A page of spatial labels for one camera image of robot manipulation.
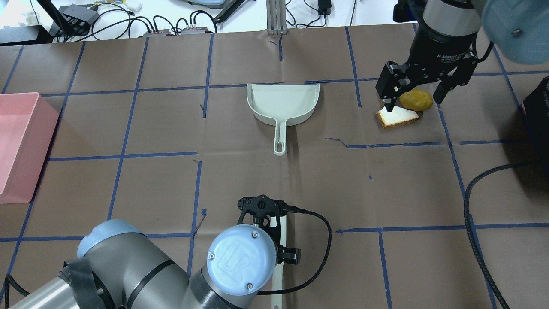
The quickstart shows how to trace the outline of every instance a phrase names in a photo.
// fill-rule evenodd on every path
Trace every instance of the slice of bread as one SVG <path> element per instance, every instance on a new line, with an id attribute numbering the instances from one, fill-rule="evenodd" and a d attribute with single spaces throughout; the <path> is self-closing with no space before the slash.
<path id="1" fill-rule="evenodd" d="M 387 109 L 383 109 L 377 112 L 377 117 L 381 120 L 381 124 L 384 128 L 389 126 L 396 126 L 402 123 L 407 123 L 419 118 L 416 112 L 409 111 L 400 106 L 395 106 L 392 112 L 387 112 Z"/>

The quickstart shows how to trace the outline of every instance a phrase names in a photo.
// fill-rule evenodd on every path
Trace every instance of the table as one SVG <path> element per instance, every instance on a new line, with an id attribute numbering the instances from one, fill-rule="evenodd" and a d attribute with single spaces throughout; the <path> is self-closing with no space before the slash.
<path id="1" fill-rule="evenodd" d="M 325 270 L 284 297 L 288 308 L 496 308 L 464 231 L 463 190 L 489 168 L 536 158 L 519 103 L 549 67 L 493 54 L 441 106 L 383 129 L 376 78 L 413 37 L 404 24 L 0 48 L 2 92 L 37 91 L 61 111 L 34 200 L 0 206 L 0 273 L 35 290 L 110 218 L 194 273 L 236 224 L 237 201 L 266 194 L 334 229 Z M 253 117 L 247 82 L 321 84 L 314 114 L 288 129 L 286 156 Z M 511 307 L 546 307 L 548 205 L 539 165 L 473 191 L 482 253 Z M 326 245 L 320 220 L 288 220 L 302 259 L 285 266 L 286 287 L 315 271 Z"/>

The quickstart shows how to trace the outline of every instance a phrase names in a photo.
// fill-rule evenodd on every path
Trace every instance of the blue tape grid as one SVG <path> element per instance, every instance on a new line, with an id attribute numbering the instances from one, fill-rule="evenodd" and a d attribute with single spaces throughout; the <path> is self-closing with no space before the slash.
<path id="1" fill-rule="evenodd" d="M 413 26 L 414 30 L 417 31 L 416 25 L 413 24 L 412 26 Z M 354 53 L 353 53 L 353 49 L 352 49 L 352 43 L 351 43 L 348 27 L 345 27 L 345 33 L 346 33 L 346 38 L 347 38 L 348 45 L 349 45 L 349 53 L 350 53 L 351 65 L 352 65 L 352 68 L 353 68 L 354 78 L 353 79 L 336 79 L 336 80 L 312 80 L 312 81 L 306 81 L 305 83 L 306 84 L 315 84 L 315 83 L 354 82 L 355 83 L 355 89 L 356 89 L 356 95 L 357 95 L 357 103 L 358 103 L 358 106 L 361 107 L 362 103 L 361 103 L 360 89 L 358 87 L 358 82 L 360 82 L 360 81 L 376 81 L 377 78 L 358 78 L 357 77 L 355 57 L 354 57 Z M 70 82 L 70 85 L 69 85 L 69 88 L 68 88 L 67 92 L 66 93 L 52 93 L 52 94 L 44 94 L 43 95 L 44 97 L 52 97 L 52 96 L 64 96 L 65 97 L 65 100 L 63 102 L 63 107 L 61 109 L 61 114 L 60 114 L 60 119 L 61 119 L 61 116 L 63 115 L 64 107 L 66 106 L 66 102 L 67 102 L 69 96 L 74 96 L 74 95 L 95 95 L 95 94 L 106 94 L 106 93 L 129 93 L 129 92 L 134 93 L 133 100 L 132 100 L 131 112 L 130 112 L 130 116 L 128 118 L 128 125 L 127 125 L 127 128 L 126 128 L 126 135 L 125 135 L 125 139 L 124 139 L 124 145 L 122 147 L 122 152 L 121 152 L 120 155 L 118 155 L 118 156 L 65 157 L 65 158 L 49 158 L 48 159 L 49 161 L 74 161 L 74 160 L 88 160 L 88 159 L 119 159 L 120 163 L 119 163 L 119 168 L 117 170 L 115 186 L 114 186 L 114 189 L 113 189 L 113 197 L 112 197 L 111 205 L 109 207 L 109 215 L 108 215 L 109 218 L 112 215 L 112 206 L 114 205 L 114 198 L 115 198 L 115 195 L 116 195 L 117 182 L 118 182 L 119 177 L 120 177 L 121 167 L 122 167 L 122 163 L 123 163 L 124 158 L 128 158 L 128 157 L 156 157 L 156 156 L 197 155 L 196 152 L 125 154 L 125 148 L 126 148 L 126 144 L 127 144 L 127 137 L 128 137 L 129 129 L 130 129 L 130 126 L 131 126 L 131 119 L 132 119 L 132 115 L 133 115 L 133 109 L 135 107 L 135 99 L 136 99 L 136 96 L 137 96 L 138 92 L 204 89 L 205 90 L 205 97 L 204 97 L 204 105 L 202 106 L 202 108 L 203 108 L 203 117 L 205 118 L 206 113 L 207 113 L 207 106 L 208 106 L 208 92 L 209 92 L 210 88 L 215 89 L 215 88 L 225 88 L 225 87 L 246 87 L 246 84 L 210 85 L 210 73 L 211 73 L 211 60 L 212 60 L 213 42 L 214 42 L 214 37 L 212 36 L 211 39 L 210 39 L 210 48 L 209 48 L 209 55 L 208 55 L 208 68 L 207 68 L 207 73 L 206 73 L 206 85 L 205 86 L 139 89 L 139 82 L 140 82 L 140 79 L 141 79 L 141 74 L 142 74 L 142 70 L 143 70 L 143 63 L 144 63 L 144 60 L 145 60 L 145 54 L 146 54 L 147 45 L 148 45 L 148 39 L 146 39 L 145 47 L 144 47 L 144 51 L 143 51 L 142 62 L 141 62 L 141 66 L 140 66 L 140 69 L 139 69 L 139 76 L 138 76 L 138 80 L 136 82 L 135 89 L 133 89 L 133 90 L 93 91 L 93 92 L 74 92 L 74 93 L 71 93 L 70 89 L 72 87 L 72 83 L 74 82 L 74 78 L 76 76 L 76 71 L 77 71 L 77 69 L 80 65 L 83 50 L 84 50 L 84 47 L 85 47 L 85 44 L 86 44 L 84 42 L 82 44 L 82 49 L 80 51 L 80 55 L 79 55 L 78 61 L 76 63 L 76 67 L 75 67 L 73 76 L 71 78 L 71 82 Z M 24 50 L 24 46 L 22 46 L 21 49 L 19 50 L 18 56 L 17 56 L 17 58 L 14 62 L 14 65 L 13 65 L 11 71 L 10 71 L 10 74 L 8 76 L 6 84 L 4 85 L 4 87 L 2 89 L 2 93 L 5 93 L 7 88 L 8 88 L 8 84 L 9 84 L 9 82 L 10 82 L 10 80 L 11 80 L 11 78 L 12 78 L 14 72 L 15 72 L 15 68 L 16 68 L 16 66 L 19 62 L 19 59 L 20 59 L 20 57 L 23 53 L 23 50 Z M 524 114 L 522 113 L 522 109 L 520 109 L 520 103 L 518 101 L 518 97 L 517 97 L 515 91 L 512 88 L 512 85 L 511 85 L 511 82 L 510 82 L 508 76 L 509 75 L 523 75 L 523 74 L 549 74 L 549 71 L 542 70 L 542 71 L 526 71 L 526 72 L 506 72 L 506 70 L 503 66 L 503 62 L 501 61 L 501 58 L 500 58 L 497 50 L 495 50 L 495 49 L 494 49 L 494 54 L 495 54 L 495 57 L 497 58 L 497 60 L 500 64 L 502 72 L 501 73 L 475 73 L 475 74 L 473 74 L 473 76 L 504 76 L 505 79 L 506 79 L 506 82 L 509 86 L 509 89 L 511 90 L 511 92 L 513 94 L 513 97 L 514 97 L 515 103 L 517 105 L 517 108 L 519 108 L 519 110 L 521 112 L 521 115 L 524 118 Z M 456 177 L 458 177 L 458 181 L 460 183 L 460 188 L 462 190 L 462 193 L 464 193 L 463 180 L 461 178 L 461 173 L 459 171 L 459 166 L 457 164 L 457 160 L 455 158 L 455 153 L 453 151 L 453 145 L 452 145 L 452 141 L 451 141 L 451 138 L 450 138 L 450 133 L 448 132 L 448 128 L 445 124 L 444 114 L 443 114 L 442 109 L 440 108 L 440 106 L 439 106 L 439 115 L 440 115 L 441 121 L 443 123 L 445 133 L 446 133 L 446 137 L 447 137 L 447 143 L 448 143 L 449 149 L 450 149 L 451 154 L 452 154 L 452 160 L 454 162 L 454 166 L 455 166 L 455 170 L 456 170 Z M 507 140 L 461 141 L 460 145 L 510 144 L 510 143 L 527 143 L 527 142 L 529 142 L 529 141 L 507 141 Z M 426 143 L 407 143 L 407 144 L 345 145 L 345 147 L 353 149 L 353 148 L 372 148 L 372 147 L 394 147 L 394 146 L 406 146 L 406 147 L 412 146 L 413 147 L 413 146 L 437 146 L 437 145 L 441 145 L 441 143 L 426 142 Z M 201 162 L 198 161 L 197 184 L 196 184 L 196 190 L 195 190 L 195 204 L 194 204 L 194 213 L 193 213 L 193 228 L 195 228 L 196 221 L 197 221 L 200 175 L 201 175 Z M 23 242 L 23 241 L 80 240 L 80 239 L 83 238 L 83 236 L 23 237 L 23 234 L 25 232 L 25 228 L 26 228 L 26 225 L 28 223 L 29 216 L 30 216 L 30 213 L 31 213 L 31 210 L 32 210 L 33 203 L 34 203 L 34 199 L 29 204 L 29 208 L 27 210 L 25 220 L 24 220 L 23 225 L 21 227 L 19 237 L 17 237 L 17 238 L 0 238 L 0 242 L 16 242 L 15 250 L 14 250 L 14 253 L 12 255 L 12 260 L 10 261 L 10 265 L 8 267 L 8 273 L 10 273 L 12 271 L 13 264 L 15 262 L 15 259 L 16 259 L 16 256 L 17 256 L 17 253 L 18 253 L 18 250 L 19 250 L 20 243 Z M 549 227 L 549 223 L 517 223 L 517 224 L 483 224 L 483 225 L 475 225 L 475 229 L 539 228 L 539 227 Z M 387 275 L 387 266 L 386 266 L 386 261 L 385 261 L 385 252 L 384 252 L 384 248 L 383 248 L 383 235 L 382 235 L 382 233 L 384 231 L 461 230 L 461 229 L 464 229 L 464 226 L 462 226 L 462 225 L 451 225 L 451 226 L 438 226 L 438 227 L 385 227 L 385 228 L 355 228 L 355 229 L 348 229 L 348 230 L 339 230 L 339 231 L 337 231 L 337 233 L 376 232 L 376 233 L 379 234 L 380 256 L 381 256 L 381 259 L 382 259 L 382 268 L 383 268 L 383 273 L 384 273 L 384 281 L 385 281 L 388 308 L 392 308 L 391 295 L 390 295 L 390 285 L 389 285 L 389 278 L 388 278 L 388 275 Z M 189 272 L 191 271 L 192 257 L 193 257 L 193 251 L 194 251 L 194 237 L 193 237 L 192 233 L 149 234 L 148 237 L 150 237 L 150 238 L 180 238 L 180 237 L 189 237 L 189 238 L 191 238 L 191 246 L 189 248 L 189 264 L 188 264 L 188 271 Z M 491 300 L 491 303 L 492 303 L 492 307 L 494 309 L 496 309 L 497 307 L 495 306 L 495 300 L 494 300 L 493 293 L 491 292 L 489 287 L 488 287 L 488 290 L 490 292 L 489 295 L 490 295 L 490 300 Z M 3 296 L 3 293 L 4 293 L 3 290 L 0 291 L 0 299 Z"/>

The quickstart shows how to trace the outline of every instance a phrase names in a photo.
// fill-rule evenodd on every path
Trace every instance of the cable connector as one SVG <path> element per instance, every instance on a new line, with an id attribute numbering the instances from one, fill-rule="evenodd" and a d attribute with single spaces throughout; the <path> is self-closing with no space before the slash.
<path id="1" fill-rule="evenodd" d="M 332 0 L 318 0 L 318 14 L 326 17 L 332 12 Z"/>

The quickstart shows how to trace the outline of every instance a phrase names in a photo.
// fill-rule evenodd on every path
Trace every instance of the light blue joint cap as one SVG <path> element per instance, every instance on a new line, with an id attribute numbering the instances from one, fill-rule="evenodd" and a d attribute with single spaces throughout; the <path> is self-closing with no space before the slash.
<path id="1" fill-rule="evenodd" d="M 207 256 L 208 273 L 229 294 L 256 293 L 273 275 L 277 250 L 271 237 L 250 224 L 239 224 L 219 234 Z"/>
<path id="2" fill-rule="evenodd" d="M 511 61 L 549 60 L 548 0 L 488 0 L 482 17 L 488 38 Z"/>
<path id="3" fill-rule="evenodd" d="M 76 256 L 78 258 L 83 257 L 91 248 L 103 240 L 126 233 L 139 233 L 145 235 L 145 233 L 124 220 L 114 219 L 105 221 L 94 227 L 92 232 L 82 239 L 78 246 L 78 250 L 76 251 Z"/>

